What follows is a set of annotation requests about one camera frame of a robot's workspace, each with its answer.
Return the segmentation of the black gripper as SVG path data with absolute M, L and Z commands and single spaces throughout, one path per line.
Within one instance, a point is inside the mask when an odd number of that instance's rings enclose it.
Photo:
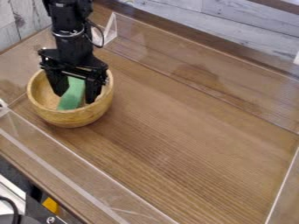
M 86 81 L 86 103 L 91 104 L 107 84 L 109 64 L 94 55 L 91 29 L 79 31 L 51 31 L 57 47 L 42 49 L 42 69 L 47 73 L 51 88 L 58 96 L 63 96 L 70 88 L 69 77 Z

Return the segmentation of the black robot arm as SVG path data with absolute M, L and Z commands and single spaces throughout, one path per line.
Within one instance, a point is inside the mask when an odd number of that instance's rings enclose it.
M 51 17 L 51 33 L 57 47 L 41 49 L 41 66 L 46 72 L 51 89 L 63 96 L 71 84 L 69 77 L 78 77 L 86 84 L 86 103 L 93 103 L 109 81 L 109 64 L 94 55 L 90 20 L 93 0 L 42 0 Z

